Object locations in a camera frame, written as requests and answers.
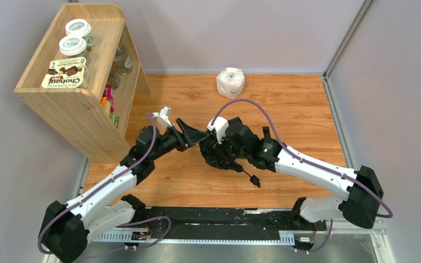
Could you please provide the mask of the black folding umbrella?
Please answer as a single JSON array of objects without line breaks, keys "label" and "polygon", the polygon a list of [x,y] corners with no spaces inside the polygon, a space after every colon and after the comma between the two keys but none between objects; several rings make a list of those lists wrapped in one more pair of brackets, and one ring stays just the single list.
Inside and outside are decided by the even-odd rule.
[{"label": "black folding umbrella", "polygon": [[205,162],[214,168],[222,170],[233,170],[237,173],[245,173],[249,176],[250,182],[257,188],[261,187],[260,179],[256,175],[250,175],[240,164],[233,144],[227,140],[218,143],[217,138],[210,136],[199,143],[200,152]]}]

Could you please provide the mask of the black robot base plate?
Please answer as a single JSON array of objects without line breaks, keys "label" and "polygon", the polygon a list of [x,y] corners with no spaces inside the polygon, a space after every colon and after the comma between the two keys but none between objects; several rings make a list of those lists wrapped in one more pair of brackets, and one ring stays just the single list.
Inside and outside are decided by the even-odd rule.
[{"label": "black robot base plate", "polygon": [[146,207],[131,222],[143,220],[152,238],[171,241],[275,241],[280,232],[313,236],[328,229],[325,221],[311,223],[290,209]]}]

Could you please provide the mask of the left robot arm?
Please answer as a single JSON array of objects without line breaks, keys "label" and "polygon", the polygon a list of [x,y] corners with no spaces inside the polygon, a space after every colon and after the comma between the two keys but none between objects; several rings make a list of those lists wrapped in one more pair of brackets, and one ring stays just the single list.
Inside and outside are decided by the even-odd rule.
[{"label": "left robot arm", "polygon": [[78,197],[51,203],[43,218],[37,246],[44,254],[54,254],[62,262],[74,262],[99,235],[131,222],[142,206],[133,196],[120,194],[136,187],[155,169],[154,161],[172,150],[183,152],[209,137],[180,118],[160,134],[155,123],[144,127],[135,145],[120,164],[100,183]]}]

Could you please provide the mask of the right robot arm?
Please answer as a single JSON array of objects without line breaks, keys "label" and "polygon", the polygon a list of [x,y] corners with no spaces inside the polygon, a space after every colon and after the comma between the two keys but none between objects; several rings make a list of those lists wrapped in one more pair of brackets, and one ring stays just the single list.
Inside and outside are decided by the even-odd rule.
[{"label": "right robot arm", "polygon": [[384,191],[372,168],[363,165],[355,170],[305,155],[279,143],[268,127],[263,127],[260,139],[238,117],[217,117],[207,129],[216,137],[214,148],[224,164],[238,169],[236,160],[245,159],[257,169],[293,175],[331,192],[330,197],[297,199],[293,211],[304,220],[314,223],[343,218],[371,229],[379,217]]}]

